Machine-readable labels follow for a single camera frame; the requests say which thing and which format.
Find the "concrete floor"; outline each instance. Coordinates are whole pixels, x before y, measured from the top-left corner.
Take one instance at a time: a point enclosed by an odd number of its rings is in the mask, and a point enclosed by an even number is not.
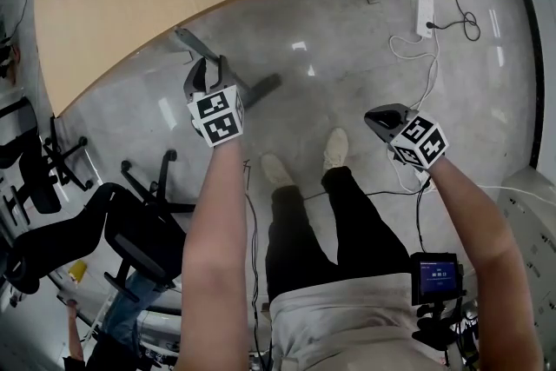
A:
[[[23,2],[2,0],[8,32]],[[437,23],[460,20],[454,0],[434,3]],[[532,147],[535,77],[526,13],[522,0],[460,0],[460,4],[477,16],[480,40],[467,41],[459,25],[439,33],[438,81],[422,109],[440,121],[451,143],[447,156],[456,165],[479,184],[500,185],[528,164]],[[350,141],[346,164],[361,188],[366,192],[400,190],[384,144],[364,124],[363,115],[385,103],[410,105],[425,91],[431,58],[400,60],[388,48],[392,35],[417,40],[414,10],[414,0],[380,0],[371,5],[366,0],[239,0],[188,24],[214,52],[226,55],[248,83],[273,72],[282,76],[280,89],[246,114],[242,138],[245,159],[253,167],[249,194],[259,222],[260,303],[267,299],[264,255],[272,193],[261,172],[262,154],[275,152],[302,194],[316,194],[321,191],[322,151],[328,134],[341,126]],[[36,52],[33,0],[29,0],[17,38],[23,55],[19,86],[34,103],[46,134],[51,111]],[[433,40],[394,45],[407,55],[435,51]],[[164,151],[172,148],[178,152],[178,161],[170,165],[169,198],[194,202],[211,150],[191,128],[182,93],[191,66],[114,76],[113,82],[93,89],[72,106],[59,120],[59,127],[67,141],[80,135],[89,138],[88,155],[74,160],[80,175],[126,185],[119,169],[122,160],[130,159],[138,179],[148,186],[158,176]],[[0,86],[3,91],[5,83]],[[175,125],[165,120],[161,101],[168,104]],[[406,187],[416,189],[419,183],[413,169],[399,169]],[[4,175],[8,184],[20,185],[17,166]],[[487,193],[497,195],[496,190]],[[27,202],[31,227],[75,215],[90,196],[71,185],[64,187],[64,194],[60,194],[63,212],[58,215],[33,213]],[[373,202],[407,250],[419,250],[414,197],[380,195]],[[307,209],[324,251],[334,260],[337,241],[327,198],[307,201]],[[423,198],[421,221],[427,250],[457,253],[466,273],[472,274],[438,194]],[[181,223],[187,227],[187,219]],[[248,225],[251,236],[249,213]],[[102,242],[88,264],[80,292],[98,295],[100,301],[109,290],[103,272],[114,274],[119,257]],[[250,298],[254,276],[247,259],[246,270]],[[159,304],[179,308],[179,301],[178,293],[168,292]]]

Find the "blue screen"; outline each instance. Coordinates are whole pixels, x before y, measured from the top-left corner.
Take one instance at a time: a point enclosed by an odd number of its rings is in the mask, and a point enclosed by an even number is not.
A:
[[[420,291],[446,292],[456,289],[456,271],[452,262],[422,262],[420,264]]]

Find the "gray t-shirt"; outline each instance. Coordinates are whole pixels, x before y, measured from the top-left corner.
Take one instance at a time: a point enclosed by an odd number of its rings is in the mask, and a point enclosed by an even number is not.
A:
[[[415,311],[410,274],[279,295],[270,306],[275,370],[446,370],[444,353],[411,338]]]

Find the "hand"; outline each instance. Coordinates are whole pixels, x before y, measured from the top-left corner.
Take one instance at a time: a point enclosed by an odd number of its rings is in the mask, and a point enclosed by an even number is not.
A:
[[[77,318],[77,301],[68,300],[66,303],[66,308],[68,309],[69,319],[75,320]]]

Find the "beige sneaker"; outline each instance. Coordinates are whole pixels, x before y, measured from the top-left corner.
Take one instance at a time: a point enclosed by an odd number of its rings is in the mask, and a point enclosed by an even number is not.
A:
[[[327,142],[327,148],[324,150],[324,171],[341,167],[348,156],[349,142],[348,135],[344,129],[334,129],[330,134]]]
[[[284,164],[272,153],[267,153],[261,158],[262,171],[267,179],[276,186],[280,187],[295,185],[294,180],[286,171]]]

